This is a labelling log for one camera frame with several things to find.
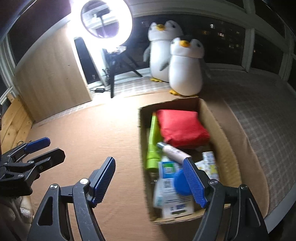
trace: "power adapter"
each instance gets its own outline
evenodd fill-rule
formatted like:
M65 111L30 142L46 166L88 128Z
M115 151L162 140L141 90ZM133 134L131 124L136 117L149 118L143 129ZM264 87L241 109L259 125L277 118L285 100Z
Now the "power adapter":
M105 89L95 89L95 93L104 93Z

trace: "tripod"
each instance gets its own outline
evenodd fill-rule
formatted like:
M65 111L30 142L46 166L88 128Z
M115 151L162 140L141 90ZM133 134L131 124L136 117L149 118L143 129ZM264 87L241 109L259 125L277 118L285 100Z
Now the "tripod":
M128 68L128 70L133 71L136 73L139 77L143 77L138 71L136 71L130 64L125 62L123 60L123 54L126 55L136 67L139 67L137 63L134 61L134 59L129 56L127 53L120 52L120 51L115 51L108 53L106 49L103 49L105 59L107 62L107 78L108 82L111 85L111 98L114 97L114 76L115 76L115 69L117 65L123 65Z

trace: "metal screw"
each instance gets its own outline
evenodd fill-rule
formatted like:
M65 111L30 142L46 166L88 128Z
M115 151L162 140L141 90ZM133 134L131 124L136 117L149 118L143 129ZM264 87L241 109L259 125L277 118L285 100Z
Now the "metal screw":
M248 186L246 184L241 184L241 189L242 190L248 190Z
M81 180L80 180L80 183L81 184L87 184L88 183L88 179L87 178L82 178Z
M50 185L50 189L56 189L56 188L57 188L57 184L56 183Z
M218 184L219 182L216 180L216 179L211 179L210 180L210 184L212 184L212 185L216 185L216 184Z

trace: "tripod leg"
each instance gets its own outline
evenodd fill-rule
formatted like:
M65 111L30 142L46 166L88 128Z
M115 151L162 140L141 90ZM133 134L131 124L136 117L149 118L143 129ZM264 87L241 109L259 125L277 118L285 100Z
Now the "tripod leg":
M143 77L138 71L136 71L132 66L126 63L124 60L120 59L120 62L122 63L122 65L126 66L130 71L133 71L134 73L136 73L136 75L138 75L139 77Z
M111 98L114 97L114 75L115 75L116 61L112 60L110 63L109 83L111 85Z
M137 64L137 62L128 54L128 53L125 53L124 52L124 54L130 59L130 61L132 61L133 62L133 64L138 68L139 67L139 65Z

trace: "red package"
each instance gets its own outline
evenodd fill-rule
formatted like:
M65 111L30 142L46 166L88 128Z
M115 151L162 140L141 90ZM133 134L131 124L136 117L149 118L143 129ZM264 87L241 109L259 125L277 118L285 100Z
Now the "red package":
M198 120L198 113L185 110L156 112L164 142L179 148L196 148L209 143L210 134Z

